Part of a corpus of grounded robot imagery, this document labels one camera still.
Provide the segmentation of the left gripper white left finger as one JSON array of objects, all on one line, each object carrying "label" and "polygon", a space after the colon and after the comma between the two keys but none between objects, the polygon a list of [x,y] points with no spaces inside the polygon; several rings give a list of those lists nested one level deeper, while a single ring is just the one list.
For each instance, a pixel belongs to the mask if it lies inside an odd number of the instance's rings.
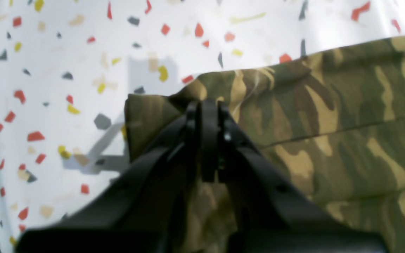
[{"label": "left gripper white left finger", "polygon": [[16,253],[177,253],[186,191],[195,181],[198,102],[167,125],[130,167],[77,213],[28,229]]}]

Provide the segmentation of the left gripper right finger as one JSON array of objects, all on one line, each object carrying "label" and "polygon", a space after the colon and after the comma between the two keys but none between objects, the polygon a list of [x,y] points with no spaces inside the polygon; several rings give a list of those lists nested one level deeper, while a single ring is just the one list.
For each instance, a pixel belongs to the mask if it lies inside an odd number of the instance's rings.
[{"label": "left gripper right finger", "polygon": [[382,237],[350,229],[318,208],[254,146],[213,100],[201,102],[201,173],[219,172],[238,222],[228,253],[387,253]]}]

